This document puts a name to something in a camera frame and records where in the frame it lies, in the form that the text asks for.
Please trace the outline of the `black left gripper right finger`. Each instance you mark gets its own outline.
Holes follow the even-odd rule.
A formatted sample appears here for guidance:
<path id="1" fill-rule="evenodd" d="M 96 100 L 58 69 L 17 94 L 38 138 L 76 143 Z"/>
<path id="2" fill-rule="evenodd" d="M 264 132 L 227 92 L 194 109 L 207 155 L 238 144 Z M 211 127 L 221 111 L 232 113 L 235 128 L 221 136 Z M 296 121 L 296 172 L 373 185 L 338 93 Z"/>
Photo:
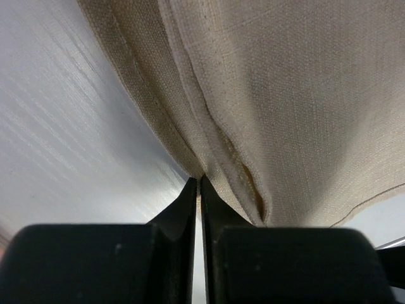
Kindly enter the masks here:
<path id="1" fill-rule="evenodd" d="M 255 227 L 201 179 L 208 303 L 394 303 L 379 257 L 353 229 Z"/>

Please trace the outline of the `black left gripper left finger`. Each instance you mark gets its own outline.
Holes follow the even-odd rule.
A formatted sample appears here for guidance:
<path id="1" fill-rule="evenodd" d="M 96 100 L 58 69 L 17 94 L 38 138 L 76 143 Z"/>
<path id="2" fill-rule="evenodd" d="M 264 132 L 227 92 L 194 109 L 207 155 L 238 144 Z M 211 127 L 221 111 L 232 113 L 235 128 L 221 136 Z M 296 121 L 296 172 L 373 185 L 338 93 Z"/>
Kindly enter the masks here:
<path id="1" fill-rule="evenodd" d="M 190 303 L 197 181 L 145 224 L 36 224 L 1 260 L 2 303 Z"/>

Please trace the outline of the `beige cloth napkin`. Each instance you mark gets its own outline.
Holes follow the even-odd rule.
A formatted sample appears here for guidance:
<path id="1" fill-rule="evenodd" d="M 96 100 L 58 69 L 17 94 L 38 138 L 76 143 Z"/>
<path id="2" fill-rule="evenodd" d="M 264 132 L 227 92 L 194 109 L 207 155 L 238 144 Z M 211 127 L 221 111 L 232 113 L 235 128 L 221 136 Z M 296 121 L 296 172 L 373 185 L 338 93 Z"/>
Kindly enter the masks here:
<path id="1" fill-rule="evenodd" d="M 404 191 L 403 1 L 80 1 L 178 164 L 253 224 Z"/>

